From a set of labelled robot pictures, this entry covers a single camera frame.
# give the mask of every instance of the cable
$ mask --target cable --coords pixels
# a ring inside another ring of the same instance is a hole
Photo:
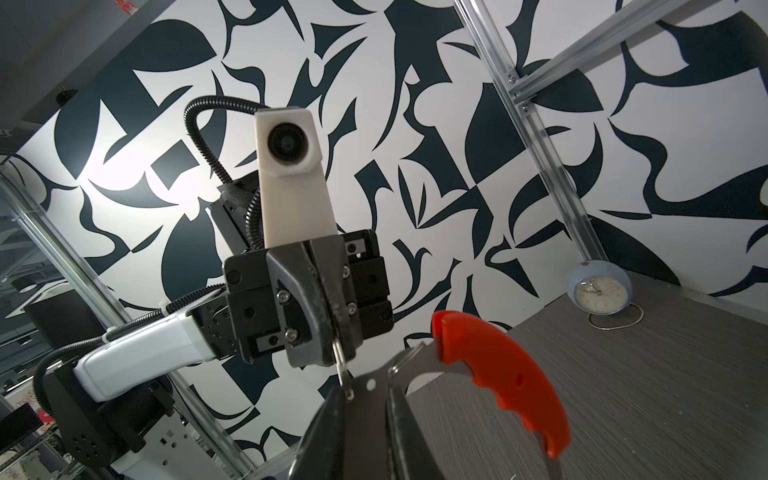
[[[192,143],[203,155],[205,161],[210,165],[222,184],[231,184],[232,177],[224,169],[219,159],[205,143],[203,135],[200,133],[200,128],[197,127],[197,116],[205,110],[224,109],[239,111],[244,114],[255,114],[257,110],[262,108],[263,105],[246,100],[244,98],[227,97],[225,95],[206,95],[204,97],[198,97],[193,99],[187,107],[184,109],[184,126],[187,128],[187,133],[192,139]]]
[[[188,294],[177,298],[173,302],[168,303],[164,309],[166,313],[163,313],[163,309],[157,309],[149,312],[146,315],[140,316],[133,322],[120,325],[119,327],[110,330],[106,334],[107,340],[112,341],[136,329],[139,329],[142,326],[149,325],[150,323],[162,319],[165,316],[179,310],[180,308],[184,308],[195,300],[202,298],[208,293],[216,291],[222,287],[224,287],[224,284],[218,283],[216,285],[204,286],[203,288],[189,292]],[[48,368],[56,361],[60,360],[62,356],[72,353],[83,355],[93,349],[98,348],[101,345],[104,345],[104,340],[102,340],[100,336],[92,339],[81,340],[80,342],[70,343],[69,345],[62,346],[49,352],[35,367],[35,374],[32,376],[32,391],[35,393],[35,397],[37,398],[40,406],[51,417],[54,417],[54,415],[51,411],[51,404],[48,402],[48,396],[45,394],[45,388],[43,386],[43,377],[45,377],[45,372],[48,371]]]
[[[261,190],[253,193],[245,213],[245,237],[255,250],[264,248],[264,232],[261,224]]]

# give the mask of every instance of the abstract pattern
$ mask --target abstract pattern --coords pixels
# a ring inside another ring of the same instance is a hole
[[[486,5],[528,74],[622,3]],[[767,31],[765,2],[691,2],[534,98],[614,262],[763,311]],[[524,190],[511,225],[547,195],[538,177]],[[558,235],[564,228],[553,218],[533,238]]]
[[[435,310],[511,329],[579,261],[451,2],[177,0],[9,161],[135,315],[220,282],[231,255],[205,210],[217,179],[182,122],[203,94],[313,112],[339,229],[376,230],[396,307],[353,374],[429,338]],[[251,118],[208,112],[200,126],[232,177],[257,169]],[[571,171],[585,191],[603,149]],[[183,374],[256,462],[294,443],[337,384],[284,353]]]

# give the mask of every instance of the red plastic handle grip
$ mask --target red plastic handle grip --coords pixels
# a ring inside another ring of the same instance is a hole
[[[479,387],[496,394],[498,406],[517,413],[523,426],[541,432],[547,456],[557,458],[571,443],[571,427],[558,394],[536,362],[513,339],[476,316],[437,312],[432,333],[445,364],[467,364]]]

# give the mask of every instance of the alarm clock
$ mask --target alarm clock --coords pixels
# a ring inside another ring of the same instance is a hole
[[[624,270],[605,260],[579,263],[568,278],[568,297],[592,315],[611,315],[632,302],[632,282]]]

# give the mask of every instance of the gray wooden table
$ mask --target gray wooden table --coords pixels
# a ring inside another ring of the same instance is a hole
[[[635,280],[639,325],[605,332],[563,296],[509,334],[561,396],[564,477],[768,478],[768,326]],[[448,480],[545,479],[535,437],[443,375],[409,396]]]

